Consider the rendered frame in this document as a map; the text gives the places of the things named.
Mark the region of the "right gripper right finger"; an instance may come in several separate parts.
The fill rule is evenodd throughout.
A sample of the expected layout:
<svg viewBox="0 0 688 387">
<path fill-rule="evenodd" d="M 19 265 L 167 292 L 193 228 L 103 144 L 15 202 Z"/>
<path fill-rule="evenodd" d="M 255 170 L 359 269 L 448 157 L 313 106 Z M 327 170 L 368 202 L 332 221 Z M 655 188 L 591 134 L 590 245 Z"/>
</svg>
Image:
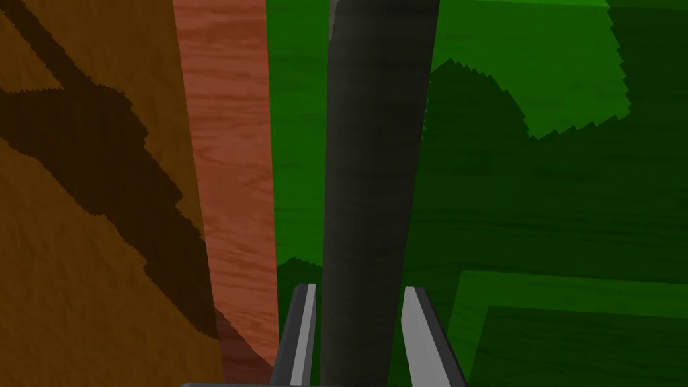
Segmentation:
<svg viewBox="0 0 688 387">
<path fill-rule="evenodd" d="M 425 288 L 404 289 L 401 324 L 412 387 L 468 387 Z"/>
</svg>

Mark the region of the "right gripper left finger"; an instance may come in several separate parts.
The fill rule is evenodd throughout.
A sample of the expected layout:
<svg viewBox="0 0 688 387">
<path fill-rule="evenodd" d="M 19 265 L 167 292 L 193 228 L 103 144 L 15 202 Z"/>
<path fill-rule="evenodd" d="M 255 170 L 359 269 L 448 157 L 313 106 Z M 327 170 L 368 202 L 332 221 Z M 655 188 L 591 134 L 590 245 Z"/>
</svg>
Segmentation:
<svg viewBox="0 0 688 387">
<path fill-rule="evenodd" d="M 271 385 L 310 385 L 316 299 L 316 284 L 295 286 L 271 375 Z"/>
</svg>

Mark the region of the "dark grey door handle bar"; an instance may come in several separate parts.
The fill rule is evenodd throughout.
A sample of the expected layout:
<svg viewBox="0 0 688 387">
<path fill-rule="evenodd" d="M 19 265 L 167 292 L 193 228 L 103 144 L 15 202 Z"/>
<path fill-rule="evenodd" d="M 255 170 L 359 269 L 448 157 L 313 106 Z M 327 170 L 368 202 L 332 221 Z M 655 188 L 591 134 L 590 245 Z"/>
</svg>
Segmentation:
<svg viewBox="0 0 688 387">
<path fill-rule="evenodd" d="M 320 382 L 386 387 L 440 0 L 338 0 L 328 49 Z"/>
</svg>

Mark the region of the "green door leaf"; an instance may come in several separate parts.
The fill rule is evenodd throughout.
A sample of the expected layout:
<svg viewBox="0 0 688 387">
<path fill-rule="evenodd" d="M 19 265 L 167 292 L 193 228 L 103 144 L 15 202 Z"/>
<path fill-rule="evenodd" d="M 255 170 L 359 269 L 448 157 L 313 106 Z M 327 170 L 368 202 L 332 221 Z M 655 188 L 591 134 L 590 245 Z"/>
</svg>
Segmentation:
<svg viewBox="0 0 688 387">
<path fill-rule="evenodd" d="M 404 284 L 469 387 L 688 387 L 688 0 L 440 0 Z"/>
</svg>

